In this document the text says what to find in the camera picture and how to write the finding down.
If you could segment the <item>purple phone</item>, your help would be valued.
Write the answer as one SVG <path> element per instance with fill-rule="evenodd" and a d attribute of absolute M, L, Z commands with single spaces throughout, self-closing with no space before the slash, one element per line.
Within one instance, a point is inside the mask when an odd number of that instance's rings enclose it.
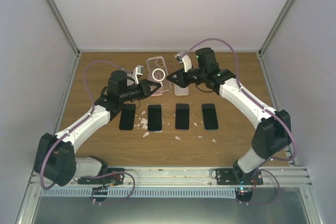
<path fill-rule="evenodd" d="M 176 104 L 175 109 L 175 128 L 177 130 L 188 130 L 190 127 L 189 118 L 190 106 L 185 103 Z"/>

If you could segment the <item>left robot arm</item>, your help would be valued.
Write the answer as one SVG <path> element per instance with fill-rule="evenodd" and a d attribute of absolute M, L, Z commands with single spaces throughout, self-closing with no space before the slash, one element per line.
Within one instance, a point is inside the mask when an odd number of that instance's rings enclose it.
<path fill-rule="evenodd" d="M 56 134 L 44 134 L 39 141 L 33 170 L 40 175 L 44 190 L 52 185 L 64 186 L 73 178 L 92 179 L 103 184 L 108 179 L 107 164 L 96 157 L 76 158 L 79 147 L 98 129 L 110 123 L 123 109 L 126 102 L 141 101 L 162 87 L 162 79 L 139 80 L 139 73 L 129 76 L 125 71 L 111 73 L 108 85 L 101 91 L 81 118 Z"/>

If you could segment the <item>cream cased phone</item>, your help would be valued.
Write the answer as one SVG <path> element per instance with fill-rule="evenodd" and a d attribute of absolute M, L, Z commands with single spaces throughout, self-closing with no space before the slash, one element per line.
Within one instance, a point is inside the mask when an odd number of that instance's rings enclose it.
<path fill-rule="evenodd" d="M 185 81 L 182 74 L 174 74 L 176 83 L 174 84 L 174 94 L 176 96 L 186 96 L 189 94 L 188 86 L 185 85 Z"/>

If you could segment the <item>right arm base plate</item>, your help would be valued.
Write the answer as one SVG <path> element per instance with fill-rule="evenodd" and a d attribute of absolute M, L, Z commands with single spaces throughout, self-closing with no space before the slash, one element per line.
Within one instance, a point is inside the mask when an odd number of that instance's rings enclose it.
<path fill-rule="evenodd" d="M 244 174 L 242 178 L 238 179 L 234 174 L 233 168 L 214 168 L 211 170 L 210 176 L 216 179 L 217 185 L 253 186 L 264 183 L 261 172 L 256 170 Z"/>

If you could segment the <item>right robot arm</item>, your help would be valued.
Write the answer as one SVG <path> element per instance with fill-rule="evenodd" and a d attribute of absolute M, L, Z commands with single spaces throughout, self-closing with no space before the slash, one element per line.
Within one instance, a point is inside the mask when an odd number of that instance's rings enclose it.
<path fill-rule="evenodd" d="M 289 113 L 276 111 L 263 103 L 239 82 L 238 75 L 221 69 L 213 49 L 201 48 L 196 51 L 197 68 L 193 67 L 184 52 L 175 58 L 183 66 L 176 72 L 178 86 L 186 88 L 192 83 L 205 84 L 233 104 L 255 128 L 251 148 L 233 164 L 232 176 L 237 184 L 247 183 L 258 167 L 280 150 L 294 144 Z"/>

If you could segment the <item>clear magsafe phone case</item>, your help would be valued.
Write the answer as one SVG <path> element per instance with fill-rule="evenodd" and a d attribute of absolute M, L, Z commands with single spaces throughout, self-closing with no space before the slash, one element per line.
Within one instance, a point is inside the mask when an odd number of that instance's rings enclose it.
<path fill-rule="evenodd" d="M 148 58 L 146 65 L 149 71 L 150 78 L 162 85 L 162 91 L 170 91 L 171 83 L 166 79 L 168 76 L 168 70 L 165 64 L 165 60 L 162 56 Z"/>

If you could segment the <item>blue phone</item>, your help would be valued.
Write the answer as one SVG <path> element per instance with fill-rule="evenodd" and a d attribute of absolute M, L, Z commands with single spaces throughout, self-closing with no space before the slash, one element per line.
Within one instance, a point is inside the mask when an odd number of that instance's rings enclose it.
<path fill-rule="evenodd" d="M 148 106 L 148 130 L 162 131 L 162 108 L 159 104 Z"/>

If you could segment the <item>bare black phone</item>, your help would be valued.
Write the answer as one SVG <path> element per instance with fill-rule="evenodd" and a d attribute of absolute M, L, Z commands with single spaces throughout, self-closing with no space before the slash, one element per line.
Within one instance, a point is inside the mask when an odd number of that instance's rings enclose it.
<path fill-rule="evenodd" d="M 206 130 L 218 130 L 215 104 L 202 104 L 204 127 Z"/>

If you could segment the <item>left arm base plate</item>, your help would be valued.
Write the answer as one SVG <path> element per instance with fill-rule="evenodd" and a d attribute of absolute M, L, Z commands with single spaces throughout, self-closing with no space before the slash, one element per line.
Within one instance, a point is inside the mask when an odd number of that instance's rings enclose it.
<path fill-rule="evenodd" d="M 101 186 L 117 186 L 122 185 L 124 180 L 124 175 L 121 172 L 124 172 L 124 168 L 107 168 L 104 172 L 100 172 L 98 176 L 102 176 L 104 174 L 114 173 L 113 175 L 109 175 L 101 178 L 88 178 L 88 177 L 80 177 L 75 179 L 75 181 L 79 185 L 101 185 Z"/>

